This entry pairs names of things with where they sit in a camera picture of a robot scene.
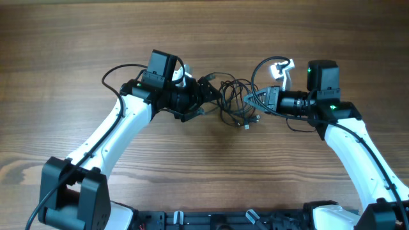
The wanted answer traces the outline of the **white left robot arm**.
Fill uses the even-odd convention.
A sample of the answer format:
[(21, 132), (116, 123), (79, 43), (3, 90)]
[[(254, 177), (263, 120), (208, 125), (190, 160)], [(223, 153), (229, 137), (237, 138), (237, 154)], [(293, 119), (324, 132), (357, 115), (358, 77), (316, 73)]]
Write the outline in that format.
[(144, 229), (136, 209), (110, 198), (114, 166), (156, 114), (166, 111), (186, 122), (221, 97), (209, 78), (193, 78), (180, 57), (159, 50), (114, 94), (115, 106), (92, 135), (66, 158), (44, 164), (31, 220), (56, 229)]

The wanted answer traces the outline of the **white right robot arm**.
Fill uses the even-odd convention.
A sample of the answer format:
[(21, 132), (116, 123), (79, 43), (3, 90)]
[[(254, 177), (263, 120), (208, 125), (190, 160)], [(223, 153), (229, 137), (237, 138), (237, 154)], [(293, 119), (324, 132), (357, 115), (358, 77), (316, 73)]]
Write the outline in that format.
[(308, 229), (408, 229), (408, 187), (396, 176), (372, 142), (366, 124), (351, 102), (341, 100), (335, 61), (314, 60), (307, 67), (307, 90), (291, 90), (293, 60), (273, 56), (273, 79), (281, 86), (256, 89), (245, 103), (266, 114), (306, 121), (335, 152), (360, 197), (362, 214), (333, 201), (304, 205)]

